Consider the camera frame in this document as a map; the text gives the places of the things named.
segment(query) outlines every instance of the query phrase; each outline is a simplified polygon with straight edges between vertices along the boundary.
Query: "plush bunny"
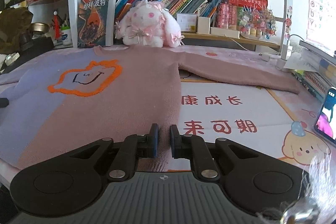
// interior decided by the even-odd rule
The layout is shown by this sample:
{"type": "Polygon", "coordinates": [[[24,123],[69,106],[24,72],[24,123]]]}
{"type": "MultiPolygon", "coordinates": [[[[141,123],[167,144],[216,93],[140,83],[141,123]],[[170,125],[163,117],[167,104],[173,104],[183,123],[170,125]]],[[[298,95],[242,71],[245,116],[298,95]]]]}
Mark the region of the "plush bunny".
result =
{"type": "Polygon", "coordinates": [[[163,9],[163,3],[142,0],[116,23],[117,39],[125,45],[142,44],[152,47],[177,47],[184,36],[171,14],[163,9]]]}

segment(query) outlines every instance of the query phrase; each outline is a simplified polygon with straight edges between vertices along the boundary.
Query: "orange cloud print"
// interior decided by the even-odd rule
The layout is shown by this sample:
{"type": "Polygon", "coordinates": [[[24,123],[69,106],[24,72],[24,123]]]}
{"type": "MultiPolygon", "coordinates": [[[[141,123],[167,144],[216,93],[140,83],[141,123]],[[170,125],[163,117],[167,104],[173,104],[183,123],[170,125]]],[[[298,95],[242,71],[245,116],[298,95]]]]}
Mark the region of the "orange cloud print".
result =
{"type": "Polygon", "coordinates": [[[51,93],[60,92],[89,97],[102,92],[122,72],[118,60],[91,61],[85,69],[63,72],[56,84],[48,86],[51,93]]]}

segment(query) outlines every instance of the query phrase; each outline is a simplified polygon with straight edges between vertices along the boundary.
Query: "gray gripper base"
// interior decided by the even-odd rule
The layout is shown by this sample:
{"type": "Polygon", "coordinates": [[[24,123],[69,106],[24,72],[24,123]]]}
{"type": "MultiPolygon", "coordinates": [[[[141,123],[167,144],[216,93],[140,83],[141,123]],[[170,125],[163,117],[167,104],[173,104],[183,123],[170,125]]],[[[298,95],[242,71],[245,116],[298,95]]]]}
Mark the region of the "gray gripper base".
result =
{"type": "Polygon", "coordinates": [[[69,216],[40,218],[20,213],[11,224],[261,224],[236,208],[214,183],[192,172],[142,173],[110,183],[90,207],[69,216]]]}

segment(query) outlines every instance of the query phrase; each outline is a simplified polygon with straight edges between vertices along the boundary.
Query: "purple sweater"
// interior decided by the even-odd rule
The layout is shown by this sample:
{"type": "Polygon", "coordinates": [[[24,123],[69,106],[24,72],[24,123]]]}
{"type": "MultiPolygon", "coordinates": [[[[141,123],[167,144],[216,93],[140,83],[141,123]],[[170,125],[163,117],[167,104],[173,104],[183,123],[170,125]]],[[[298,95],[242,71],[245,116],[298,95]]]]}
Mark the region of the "purple sweater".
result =
{"type": "Polygon", "coordinates": [[[298,93],[295,79],[286,74],[164,48],[55,53],[26,72],[0,76],[0,84],[18,81],[0,95],[10,101],[0,109],[0,158],[23,169],[100,138],[119,142],[146,134],[155,122],[159,159],[140,168],[164,170],[169,126],[179,117],[179,69],[220,82],[298,93]]]}

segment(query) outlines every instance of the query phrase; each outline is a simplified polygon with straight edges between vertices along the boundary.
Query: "smartphone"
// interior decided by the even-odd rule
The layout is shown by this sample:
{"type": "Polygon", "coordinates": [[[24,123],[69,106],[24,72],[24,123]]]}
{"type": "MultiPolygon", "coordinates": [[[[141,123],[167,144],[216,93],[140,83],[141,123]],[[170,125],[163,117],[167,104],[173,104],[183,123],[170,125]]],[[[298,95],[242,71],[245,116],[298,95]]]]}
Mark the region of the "smartphone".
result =
{"type": "Polygon", "coordinates": [[[336,144],[336,89],[330,88],[314,123],[316,133],[336,144]]]}

